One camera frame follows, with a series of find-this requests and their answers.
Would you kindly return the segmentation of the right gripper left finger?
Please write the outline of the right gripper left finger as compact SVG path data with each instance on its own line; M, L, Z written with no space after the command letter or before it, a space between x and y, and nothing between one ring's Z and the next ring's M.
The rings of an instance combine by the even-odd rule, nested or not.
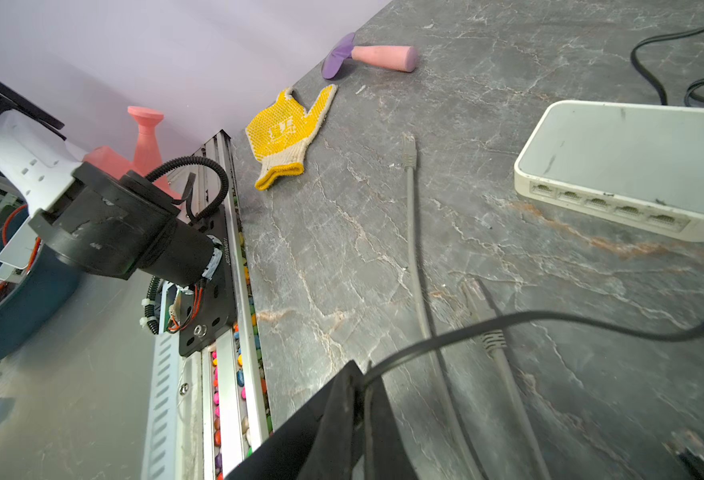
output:
M362 372L349 361L227 479L350 479L361 455L355 423Z

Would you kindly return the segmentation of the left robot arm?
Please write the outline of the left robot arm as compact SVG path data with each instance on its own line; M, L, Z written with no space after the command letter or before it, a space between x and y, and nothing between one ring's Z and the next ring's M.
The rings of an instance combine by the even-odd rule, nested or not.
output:
M62 123L0 82L0 174L27 205L36 246L16 286L0 282L0 359L74 293L82 274L151 276L141 323L189 356L235 325L233 265L216 161L131 163L121 177L77 159ZM7 237L0 233L0 252Z

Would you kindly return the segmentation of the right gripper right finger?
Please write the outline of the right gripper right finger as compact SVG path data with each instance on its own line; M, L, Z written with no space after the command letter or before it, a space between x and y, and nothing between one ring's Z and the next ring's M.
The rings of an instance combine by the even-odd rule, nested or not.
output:
M364 390L364 478L417 479L381 379Z

